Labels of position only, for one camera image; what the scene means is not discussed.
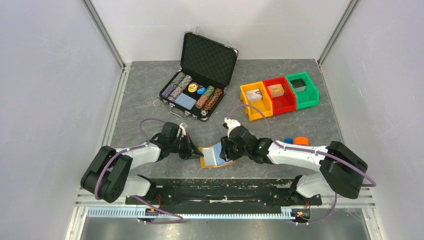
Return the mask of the yellow plastic bin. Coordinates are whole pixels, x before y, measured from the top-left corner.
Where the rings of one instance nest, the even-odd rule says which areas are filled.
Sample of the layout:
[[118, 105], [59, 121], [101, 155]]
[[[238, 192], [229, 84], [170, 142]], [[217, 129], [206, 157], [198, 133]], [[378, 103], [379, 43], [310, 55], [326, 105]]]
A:
[[267, 88], [262, 81], [247, 83], [240, 86], [240, 100], [244, 104], [259, 109], [265, 117], [273, 115], [273, 103]]

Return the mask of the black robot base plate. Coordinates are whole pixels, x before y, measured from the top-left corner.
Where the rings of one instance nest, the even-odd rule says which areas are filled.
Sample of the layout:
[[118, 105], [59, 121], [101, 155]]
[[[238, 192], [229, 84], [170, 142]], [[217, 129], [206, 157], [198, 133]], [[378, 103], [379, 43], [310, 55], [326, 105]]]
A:
[[175, 214], [276, 214], [280, 208], [322, 205], [300, 198], [286, 178], [153, 178], [142, 200]]

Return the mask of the yellow dealer chip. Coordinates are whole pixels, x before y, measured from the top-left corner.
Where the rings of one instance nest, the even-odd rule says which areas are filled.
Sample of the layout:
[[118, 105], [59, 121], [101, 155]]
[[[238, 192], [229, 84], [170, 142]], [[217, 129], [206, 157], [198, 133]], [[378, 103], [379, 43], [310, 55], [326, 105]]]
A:
[[198, 90], [198, 88], [199, 88], [199, 85], [198, 85], [197, 83], [191, 83], [191, 84], [188, 86], [187, 90], [188, 90], [190, 93], [195, 93], [195, 92]]

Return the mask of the red plastic bin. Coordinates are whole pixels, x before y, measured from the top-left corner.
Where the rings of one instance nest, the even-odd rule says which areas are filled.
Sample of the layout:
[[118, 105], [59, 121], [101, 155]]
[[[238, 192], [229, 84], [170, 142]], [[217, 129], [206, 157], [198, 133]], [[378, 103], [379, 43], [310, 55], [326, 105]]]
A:
[[272, 102], [273, 115], [294, 112], [297, 109], [295, 95], [284, 76], [263, 81]]

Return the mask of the black box in green bin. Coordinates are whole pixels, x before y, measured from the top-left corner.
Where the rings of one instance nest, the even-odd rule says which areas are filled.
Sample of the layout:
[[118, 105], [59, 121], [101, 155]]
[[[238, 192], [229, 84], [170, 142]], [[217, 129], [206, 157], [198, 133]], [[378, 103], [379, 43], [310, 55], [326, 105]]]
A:
[[302, 78], [293, 79], [290, 81], [290, 83], [296, 93], [303, 92], [307, 86]]

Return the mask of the card deck in red bin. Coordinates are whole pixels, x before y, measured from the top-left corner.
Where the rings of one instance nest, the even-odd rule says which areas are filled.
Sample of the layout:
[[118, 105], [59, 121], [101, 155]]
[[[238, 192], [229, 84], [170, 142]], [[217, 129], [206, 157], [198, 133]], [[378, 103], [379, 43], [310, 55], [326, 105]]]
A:
[[285, 94], [285, 89], [280, 83], [268, 85], [267, 89], [268, 89], [272, 98], [281, 97]]

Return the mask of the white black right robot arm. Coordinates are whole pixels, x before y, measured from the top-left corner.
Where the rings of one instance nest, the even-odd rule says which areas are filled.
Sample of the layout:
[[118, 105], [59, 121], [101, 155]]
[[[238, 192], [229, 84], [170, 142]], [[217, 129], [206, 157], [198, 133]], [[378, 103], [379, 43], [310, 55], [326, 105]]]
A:
[[368, 165], [339, 141], [329, 146], [304, 146], [257, 138], [244, 126], [229, 129], [221, 139], [221, 156], [227, 160], [248, 157], [257, 164], [291, 165], [314, 171], [298, 175], [289, 189], [289, 199], [302, 204], [316, 195], [336, 193], [357, 199]]

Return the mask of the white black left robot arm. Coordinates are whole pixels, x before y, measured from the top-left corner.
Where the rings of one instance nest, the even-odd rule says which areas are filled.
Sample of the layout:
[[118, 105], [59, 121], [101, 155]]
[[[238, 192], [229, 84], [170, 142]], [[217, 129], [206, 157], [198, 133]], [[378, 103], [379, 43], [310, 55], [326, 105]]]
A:
[[170, 154], [178, 154], [182, 160], [203, 157], [184, 124], [166, 121], [161, 132], [140, 145], [127, 148], [102, 146], [83, 174], [80, 186], [96, 200], [107, 203], [113, 203], [121, 196], [137, 196], [145, 204], [151, 204], [157, 198], [152, 182], [141, 175], [130, 177], [130, 171], [161, 161]]

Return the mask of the card deck in yellow bin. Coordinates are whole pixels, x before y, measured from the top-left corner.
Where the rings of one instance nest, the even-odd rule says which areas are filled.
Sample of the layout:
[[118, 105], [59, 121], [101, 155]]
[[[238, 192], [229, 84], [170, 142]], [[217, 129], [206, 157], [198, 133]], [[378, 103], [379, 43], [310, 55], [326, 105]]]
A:
[[261, 91], [258, 88], [246, 91], [245, 96], [248, 103], [259, 102], [263, 98]]

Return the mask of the blue playing card deck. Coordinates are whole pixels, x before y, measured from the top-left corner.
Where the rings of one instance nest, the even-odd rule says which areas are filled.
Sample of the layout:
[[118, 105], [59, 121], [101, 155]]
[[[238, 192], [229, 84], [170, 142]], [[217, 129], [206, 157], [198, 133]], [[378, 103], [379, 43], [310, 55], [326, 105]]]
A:
[[183, 107], [186, 110], [191, 110], [197, 100], [194, 99], [193, 97], [185, 94], [185, 93], [181, 93], [174, 101], [176, 104], [178, 104], [179, 106]]

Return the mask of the blue dealer chip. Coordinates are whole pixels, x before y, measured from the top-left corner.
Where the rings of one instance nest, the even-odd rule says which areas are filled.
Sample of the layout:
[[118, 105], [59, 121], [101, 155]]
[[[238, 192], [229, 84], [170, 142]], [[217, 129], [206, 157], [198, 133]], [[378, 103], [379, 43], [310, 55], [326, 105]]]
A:
[[204, 86], [199, 86], [199, 88], [196, 90], [196, 93], [199, 95], [202, 95], [205, 92], [206, 88]]

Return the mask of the orange leather card holder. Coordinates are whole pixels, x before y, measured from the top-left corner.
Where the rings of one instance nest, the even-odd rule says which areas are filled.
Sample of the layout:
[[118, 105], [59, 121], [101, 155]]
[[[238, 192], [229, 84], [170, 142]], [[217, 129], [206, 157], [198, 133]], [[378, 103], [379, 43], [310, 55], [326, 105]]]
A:
[[209, 147], [199, 146], [198, 149], [203, 154], [203, 157], [200, 157], [200, 166], [203, 169], [226, 167], [236, 163], [235, 160], [227, 160], [220, 156], [222, 150], [221, 143], [216, 143]]

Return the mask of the blue orange toy truck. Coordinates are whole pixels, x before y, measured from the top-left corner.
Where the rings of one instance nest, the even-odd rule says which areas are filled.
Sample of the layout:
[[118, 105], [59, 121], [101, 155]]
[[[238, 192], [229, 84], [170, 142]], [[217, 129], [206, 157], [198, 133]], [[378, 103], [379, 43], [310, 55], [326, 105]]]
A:
[[286, 144], [292, 144], [292, 145], [309, 146], [309, 139], [304, 136], [298, 136], [294, 138], [285, 138], [283, 142]]

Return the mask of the black poker chip case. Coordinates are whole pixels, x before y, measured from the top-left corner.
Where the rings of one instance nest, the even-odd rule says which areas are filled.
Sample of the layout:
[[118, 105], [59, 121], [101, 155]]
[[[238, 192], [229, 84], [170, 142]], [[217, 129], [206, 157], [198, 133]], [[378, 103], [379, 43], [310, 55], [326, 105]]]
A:
[[[197, 31], [185, 32], [179, 70], [158, 93], [158, 98], [168, 106], [171, 114], [206, 122], [225, 96], [238, 55], [231, 43], [217, 42]], [[205, 87], [205, 92], [202, 95], [189, 92], [188, 86], [192, 83]], [[197, 100], [191, 110], [175, 103], [181, 93]]]

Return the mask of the green plastic bin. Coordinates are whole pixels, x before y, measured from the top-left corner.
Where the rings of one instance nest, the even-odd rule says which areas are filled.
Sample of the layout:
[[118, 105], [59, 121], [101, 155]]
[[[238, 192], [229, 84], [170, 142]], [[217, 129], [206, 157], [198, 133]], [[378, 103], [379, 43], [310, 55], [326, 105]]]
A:
[[[296, 109], [306, 109], [310, 107], [314, 107], [320, 104], [320, 92], [313, 83], [312, 79], [310, 78], [309, 74], [307, 72], [299, 72], [294, 74], [289, 74], [285, 76], [289, 86], [291, 87], [295, 101], [296, 101]], [[295, 79], [303, 79], [306, 83], [306, 88], [302, 92], [295, 92], [294, 88], [292, 87], [292, 84], [290, 83], [291, 80]]]

